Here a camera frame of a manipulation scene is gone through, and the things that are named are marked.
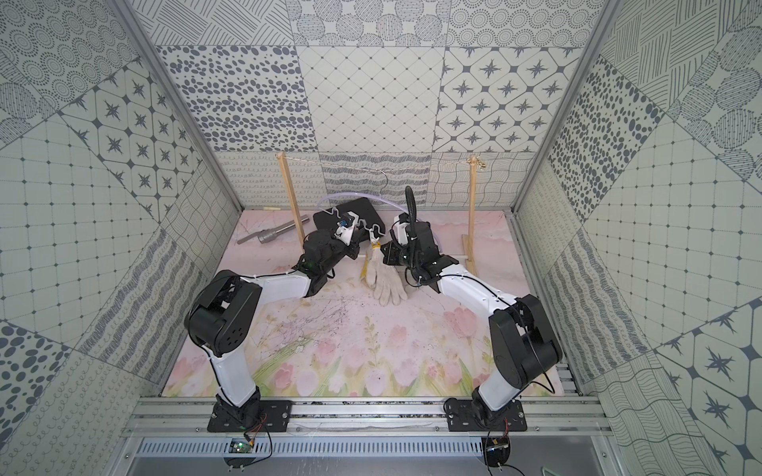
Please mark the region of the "white work glove yellow cuff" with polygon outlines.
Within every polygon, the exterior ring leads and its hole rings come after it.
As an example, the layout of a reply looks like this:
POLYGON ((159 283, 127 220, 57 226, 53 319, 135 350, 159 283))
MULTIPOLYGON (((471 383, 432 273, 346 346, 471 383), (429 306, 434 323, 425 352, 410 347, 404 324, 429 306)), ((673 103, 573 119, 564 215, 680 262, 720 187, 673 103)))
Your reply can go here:
POLYGON ((393 266, 387 266, 382 259, 379 261, 378 271, 380 277, 373 291, 373 297, 379 305, 400 305, 402 301, 407 301, 408 294, 404 289, 401 276, 393 266))

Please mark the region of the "yellow dotted work glove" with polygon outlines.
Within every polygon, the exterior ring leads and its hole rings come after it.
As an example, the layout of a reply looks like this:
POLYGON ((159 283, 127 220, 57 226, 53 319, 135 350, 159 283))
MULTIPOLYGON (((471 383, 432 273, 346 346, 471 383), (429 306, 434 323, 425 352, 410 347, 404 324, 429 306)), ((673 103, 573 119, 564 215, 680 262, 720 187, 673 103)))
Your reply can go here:
POLYGON ((380 244, 378 241, 372 241, 366 252, 365 261, 360 274, 360 279, 365 281, 365 284, 374 289, 378 283, 380 272, 378 271, 379 261, 382 259, 380 244))

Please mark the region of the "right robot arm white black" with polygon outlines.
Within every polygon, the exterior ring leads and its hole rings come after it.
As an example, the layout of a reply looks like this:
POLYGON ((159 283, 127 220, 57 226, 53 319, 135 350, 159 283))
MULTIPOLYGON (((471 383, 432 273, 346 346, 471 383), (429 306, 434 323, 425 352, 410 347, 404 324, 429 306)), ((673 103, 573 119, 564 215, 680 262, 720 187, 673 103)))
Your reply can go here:
POLYGON ((386 265, 403 266, 409 286, 454 299, 489 328, 495 370, 472 392, 474 414, 494 422, 535 379, 560 363, 563 349, 541 301, 514 297, 480 281, 438 248, 431 224, 402 213, 381 247, 386 265))

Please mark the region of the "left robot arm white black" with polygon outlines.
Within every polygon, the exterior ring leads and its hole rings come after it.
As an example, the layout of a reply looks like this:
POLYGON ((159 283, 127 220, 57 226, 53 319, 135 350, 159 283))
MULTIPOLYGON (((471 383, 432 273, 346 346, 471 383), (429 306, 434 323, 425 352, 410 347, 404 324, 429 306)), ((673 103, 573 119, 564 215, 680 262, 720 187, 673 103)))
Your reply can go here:
POLYGON ((317 295, 333 268, 359 253, 362 234, 347 227, 306 236, 304 253, 289 272, 244 276, 223 270, 198 294, 185 318, 190 340, 206 353, 216 377, 216 410, 253 428, 261 394, 246 363, 243 343, 260 307, 317 295))

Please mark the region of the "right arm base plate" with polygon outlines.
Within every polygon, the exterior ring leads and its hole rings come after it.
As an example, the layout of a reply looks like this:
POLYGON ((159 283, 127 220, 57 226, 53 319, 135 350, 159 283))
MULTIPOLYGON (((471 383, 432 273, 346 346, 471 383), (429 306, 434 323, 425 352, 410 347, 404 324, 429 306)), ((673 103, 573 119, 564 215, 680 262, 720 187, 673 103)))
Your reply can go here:
POLYGON ((525 432, 528 430, 524 409, 518 400, 499 411, 473 400, 449 398, 444 414, 450 432, 525 432))

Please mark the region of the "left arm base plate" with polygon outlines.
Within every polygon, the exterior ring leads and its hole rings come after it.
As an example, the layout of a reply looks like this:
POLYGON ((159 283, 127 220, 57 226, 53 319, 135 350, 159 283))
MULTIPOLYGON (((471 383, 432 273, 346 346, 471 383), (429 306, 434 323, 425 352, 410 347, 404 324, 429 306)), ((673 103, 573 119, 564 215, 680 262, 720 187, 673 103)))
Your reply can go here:
POLYGON ((252 432, 256 428, 271 434, 287 432, 292 408, 292 401, 279 400, 259 400, 236 408, 217 398, 206 430, 212 434, 252 432))

